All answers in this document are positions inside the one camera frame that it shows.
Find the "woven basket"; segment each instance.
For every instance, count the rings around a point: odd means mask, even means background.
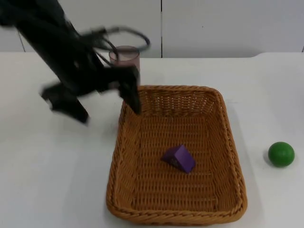
[[[112,214],[139,224],[236,221],[246,189],[221,94],[199,86],[141,86],[142,114],[123,103],[107,186]],[[184,144],[196,161],[185,174],[161,161]]]

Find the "white table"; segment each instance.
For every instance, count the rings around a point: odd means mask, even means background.
[[[201,85],[226,101],[245,177],[248,209],[241,220],[213,227],[303,226],[304,55],[252,58],[142,59],[142,84]],[[56,79],[35,53],[0,53],[0,226],[118,228],[105,191],[121,99],[115,92],[81,100],[88,127],[52,114],[40,98]],[[285,169],[264,160],[277,141],[296,159]]]

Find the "green ball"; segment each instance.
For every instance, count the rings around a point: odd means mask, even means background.
[[[276,167],[286,167],[295,159],[295,151],[285,142],[277,142],[270,146],[268,158]]]

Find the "black cable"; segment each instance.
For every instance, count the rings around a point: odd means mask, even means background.
[[[73,45],[74,48],[78,49],[81,46],[79,44],[84,45],[88,48],[97,48],[100,50],[105,51],[112,51],[116,55],[116,59],[119,59],[119,53],[132,53],[134,50],[131,49],[117,49],[109,40],[107,40],[104,35],[106,34],[114,34],[118,32],[128,32],[133,35],[139,36],[146,42],[146,45],[137,47],[136,50],[138,52],[146,50],[150,46],[150,40],[141,32],[136,31],[132,28],[128,27],[112,27],[110,29],[101,29],[95,32],[92,32],[87,35],[80,35],[77,34],[77,36],[72,36],[71,34],[67,34],[63,32],[62,30],[58,29],[55,25],[48,23],[47,21],[38,19],[36,17],[33,17],[29,13],[25,13],[24,11],[20,10],[18,7],[15,7],[8,3],[6,0],[0,0],[0,9],[2,10],[2,13],[5,13],[5,16],[7,16],[8,20],[12,24],[16,24],[16,27],[18,27],[18,23],[21,21],[27,21],[43,30],[45,30],[48,33],[51,33],[52,35],[56,35],[59,39],[61,39],[63,42],[69,43],[70,45]],[[107,43],[110,47],[107,47],[102,42],[104,41]],[[107,61],[101,54],[99,54],[96,51],[96,54],[108,65],[112,66],[112,64]]]

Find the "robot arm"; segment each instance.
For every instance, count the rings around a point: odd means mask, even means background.
[[[51,110],[86,123],[88,113],[78,97],[117,89],[132,110],[140,113],[137,68],[115,67],[95,49],[111,50],[119,58],[118,50],[105,38],[107,34],[126,31],[142,37],[146,45],[139,47],[139,51],[150,46],[145,35],[126,27],[103,28],[81,35],[66,19],[57,0],[0,0],[0,25],[15,27],[57,75],[59,82],[45,87],[41,93],[51,103]],[[109,66],[104,66],[100,58]]]

